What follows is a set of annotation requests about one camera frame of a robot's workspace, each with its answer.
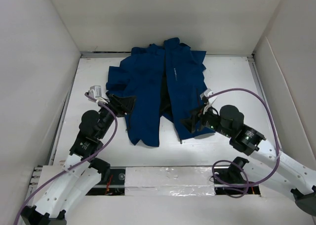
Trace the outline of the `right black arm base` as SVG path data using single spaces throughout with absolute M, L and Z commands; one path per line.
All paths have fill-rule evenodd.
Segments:
M 241 198 L 246 194 L 249 195 L 260 195 L 260 189 L 259 186 L 250 186 L 248 187 L 247 191 L 245 191 L 245 188 L 237 188 L 237 187 L 231 187 L 226 186 L 225 184 L 222 184 L 220 181 L 218 181 L 215 177 L 217 176 L 220 180 L 223 180 L 229 184 L 245 184 L 246 179 L 243 173 L 240 171 L 238 167 L 234 165 L 237 164 L 242 169 L 245 165 L 248 166 L 249 161 L 242 157 L 236 157 L 233 160 L 233 164 L 230 163 L 229 165 L 220 165 L 220 163 L 229 162 L 227 160 L 220 160 L 220 162 L 215 163 L 215 165 L 212 168 L 213 175 L 210 177 L 210 181 L 214 183 L 215 185 L 215 194 L 216 195 L 226 195 L 231 198 Z

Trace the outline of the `blue zip-up jacket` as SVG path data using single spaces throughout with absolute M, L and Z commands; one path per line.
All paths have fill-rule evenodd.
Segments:
M 174 124 L 181 140 L 213 133 L 208 128 L 199 130 L 198 125 L 191 133 L 181 123 L 190 117 L 191 110 L 203 104 L 200 94 L 207 89 L 205 55 L 205 51 L 191 50 L 179 38 L 172 38 L 162 46 L 134 47 L 118 67 L 109 67 L 107 92 L 136 97 L 132 113 L 125 117 L 132 144 L 142 141 L 158 147 L 161 116 Z

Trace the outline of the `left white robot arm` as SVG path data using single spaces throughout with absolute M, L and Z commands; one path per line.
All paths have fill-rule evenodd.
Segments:
M 33 205 L 24 205 L 20 212 L 27 225 L 65 225 L 67 214 L 98 183 L 110 179 L 110 164 L 97 158 L 106 146 L 101 140 L 112 124 L 118 126 L 118 118 L 131 114 L 135 96 L 95 98 L 91 91 L 85 96 L 99 106 L 99 111 L 86 111 L 81 117 L 79 133 L 62 171 L 47 181 L 49 188 Z

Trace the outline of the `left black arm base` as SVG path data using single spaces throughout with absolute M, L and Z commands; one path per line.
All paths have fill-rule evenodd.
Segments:
M 111 168 L 106 161 L 95 158 L 92 167 L 101 173 L 101 180 L 87 195 L 120 196 L 125 194 L 125 168 Z

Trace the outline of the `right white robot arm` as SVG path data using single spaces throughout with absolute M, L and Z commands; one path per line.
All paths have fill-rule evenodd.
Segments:
M 244 124 L 244 115 L 232 105 L 223 106 L 219 112 L 212 107 L 200 107 L 181 123 L 190 132 L 196 124 L 212 129 L 230 139 L 237 151 L 254 158 L 272 169 L 268 179 L 261 184 L 282 193 L 305 213 L 316 214 L 316 172 L 305 167 L 287 154 L 278 151 L 261 133 Z

